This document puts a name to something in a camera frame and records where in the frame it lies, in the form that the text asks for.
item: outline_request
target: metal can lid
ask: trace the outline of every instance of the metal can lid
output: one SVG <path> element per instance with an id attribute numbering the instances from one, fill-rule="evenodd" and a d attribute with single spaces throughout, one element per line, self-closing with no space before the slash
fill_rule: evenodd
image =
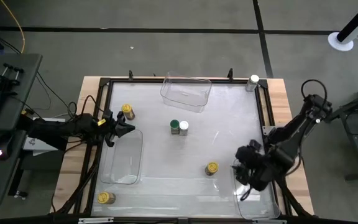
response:
<path id="1" fill-rule="evenodd" d="M 218 171 L 219 166 L 217 162 L 210 162 L 207 166 L 207 169 L 209 172 L 211 173 L 215 173 L 216 171 Z"/>
<path id="2" fill-rule="evenodd" d="M 178 129 L 179 128 L 179 121 L 178 120 L 171 120 L 170 126 L 173 129 Z"/>
<path id="3" fill-rule="evenodd" d="M 101 192 L 98 195 L 98 202 L 99 203 L 108 203 L 111 199 L 112 193 L 109 192 Z"/>
<path id="4" fill-rule="evenodd" d="M 187 130 L 189 128 L 189 123 L 187 121 L 180 121 L 179 128 L 182 130 Z"/>
<path id="5" fill-rule="evenodd" d="M 253 83 L 259 82 L 259 76 L 257 76 L 257 75 L 251 75 L 251 77 L 250 77 L 249 79 L 250 79 L 251 82 L 253 82 Z"/>
<path id="6" fill-rule="evenodd" d="M 131 107 L 131 105 L 126 104 L 126 105 L 123 105 L 123 106 L 121 107 L 121 110 L 122 110 L 122 112 L 124 112 L 124 113 L 129 113 L 129 112 L 131 112 L 132 107 Z"/>

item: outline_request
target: gray floor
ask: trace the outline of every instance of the gray floor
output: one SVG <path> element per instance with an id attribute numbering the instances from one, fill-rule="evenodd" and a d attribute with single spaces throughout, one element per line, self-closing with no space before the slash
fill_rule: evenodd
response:
<path id="1" fill-rule="evenodd" d="M 148 27 L 256 29 L 252 1 L 6 1 L 23 26 L 42 27 Z M 265 29 L 340 30 L 358 12 L 358 0 L 259 0 Z M 0 26 L 14 25 L 0 6 Z M 18 32 L 0 35 L 19 48 Z M 120 34 L 26 32 L 26 52 L 40 53 L 45 81 L 65 101 L 77 101 L 85 75 L 163 76 L 176 70 L 193 76 L 225 77 L 230 67 L 235 77 L 266 77 L 257 34 Z M 358 41 L 350 52 L 338 52 L 325 35 L 267 35 L 275 78 L 284 78 L 293 115 L 302 105 L 300 85 L 317 78 L 328 88 L 335 108 L 358 91 Z M 323 94 L 311 84 L 308 93 Z M 52 98 L 43 116 L 65 113 Z M 47 105 L 44 90 L 36 83 L 28 104 Z M 356 155 L 339 121 L 321 124 L 304 142 L 305 169 L 315 213 L 323 218 L 358 221 L 358 181 L 343 176 L 358 170 Z M 7 217 L 47 213 L 56 179 L 48 184 L 31 178 L 29 192 L 49 195 L 12 201 L 0 207 Z"/>

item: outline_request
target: computer mouse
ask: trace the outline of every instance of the computer mouse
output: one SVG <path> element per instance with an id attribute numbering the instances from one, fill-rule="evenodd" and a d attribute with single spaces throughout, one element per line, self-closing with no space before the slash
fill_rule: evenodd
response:
<path id="1" fill-rule="evenodd" d="M 0 160 L 5 161 L 11 156 L 13 134 L 5 133 L 0 137 Z"/>

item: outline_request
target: black floor stripe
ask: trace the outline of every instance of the black floor stripe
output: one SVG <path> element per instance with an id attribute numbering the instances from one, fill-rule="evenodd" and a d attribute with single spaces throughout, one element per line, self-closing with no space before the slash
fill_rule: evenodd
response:
<path id="1" fill-rule="evenodd" d="M 92 32 L 154 34 L 258 34 L 256 29 L 171 29 L 171 28 L 72 28 L 22 27 L 24 32 Z M 0 27 L 0 31 L 20 31 L 18 27 Z"/>
<path id="2" fill-rule="evenodd" d="M 266 36 L 264 32 L 264 24 L 262 22 L 262 15 L 260 14 L 258 0 L 253 0 L 256 23 L 258 25 L 260 47 L 262 48 L 262 56 L 264 58 L 266 77 L 273 78 L 272 65 L 270 64 L 269 51 L 267 50 Z"/>
<path id="3" fill-rule="evenodd" d="M 25 32 L 93 32 L 93 33 L 151 33 L 151 34 L 278 34 L 329 35 L 338 30 L 263 30 L 259 29 L 171 29 L 171 28 L 74 28 L 74 27 L 22 27 Z M 0 31 L 20 31 L 18 27 L 0 26 Z"/>

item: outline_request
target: black desk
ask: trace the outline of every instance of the black desk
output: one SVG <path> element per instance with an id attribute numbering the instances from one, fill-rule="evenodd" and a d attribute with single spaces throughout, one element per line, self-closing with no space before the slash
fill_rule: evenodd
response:
<path id="1" fill-rule="evenodd" d="M 12 90 L 17 92 L 16 98 L 26 101 L 29 95 L 31 86 L 34 82 L 42 56 L 38 54 L 18 55 L 18 54 L 1 54 L 0 55 L 0 74 L 4 71 L 3 63 L 9 63 L 13 66 L 21 67 L 24 69 L 24 74 L 21 76 L 21 84 L 15 86 Z M 20 113 L 24 105 L 13 99 L 8 98 L 4 103 L 0 113 L 0 136 L 6 131 L 14 130 Z M 24 131 L 15 131 L 13 140 L 13 149 L 10 158 L 6 161 L 0 161 L 0 204 L 5 196 L 9 181 L 14 172 L 17 159 L 19 158 L 23 142 L 25 140 Z"/>

